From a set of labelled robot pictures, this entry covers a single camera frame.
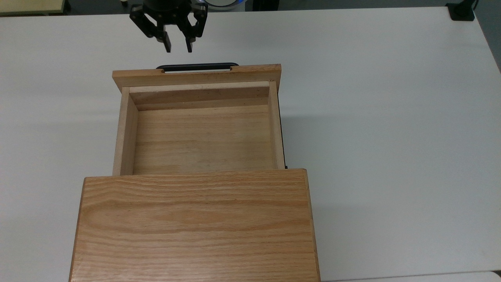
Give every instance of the white table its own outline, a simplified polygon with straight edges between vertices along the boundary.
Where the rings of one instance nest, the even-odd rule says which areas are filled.
[[[446,8],[212,13],[186,52],[127,15],[0,18],[0,280],[66,281],[82,180],[111,175],[115,69],[282,63],[322,280],[501,268],[501,75]]]
[[[421,275],[394,278],[350,280],[350,282],[500,282],[493,272],[454,273],[442,275]]]

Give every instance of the wooden cabinet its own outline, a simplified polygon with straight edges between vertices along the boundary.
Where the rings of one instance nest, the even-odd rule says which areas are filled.
[[[114,176],[84,181],[70,281],[320,281],[280,72],[115,71]]]

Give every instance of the black handle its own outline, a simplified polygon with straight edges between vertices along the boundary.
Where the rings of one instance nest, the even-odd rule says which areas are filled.
[[[226,70],[232,66],[238,66],[236,63],[208,63],[208,64],[184,64],[184,65],[163,65],[157,69],[164,71],[195,71],[195,70]]]

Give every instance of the wooden drawer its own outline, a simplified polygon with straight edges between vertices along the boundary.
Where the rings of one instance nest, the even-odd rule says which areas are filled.
[[[306,171],[88,177],[70,281],[320,282]]]
[[[280,65],[114,71],[122,91],[113,175],[284,169]]]

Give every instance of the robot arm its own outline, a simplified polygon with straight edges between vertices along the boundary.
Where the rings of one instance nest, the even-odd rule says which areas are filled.
[[[191,12],[197,20],[193,26],[188,20]],[[156,21],[156,26],[146,15]],[[132,6],[130,18],[147,37],[155,37],[163,42],[168,53],[171,44],[164,26],[177,25],[183,32],[188,52],[191,53],[192,43],[196,37],[202,36],[205,27],[207,3],[202,0],[144,0],[143,5]]]

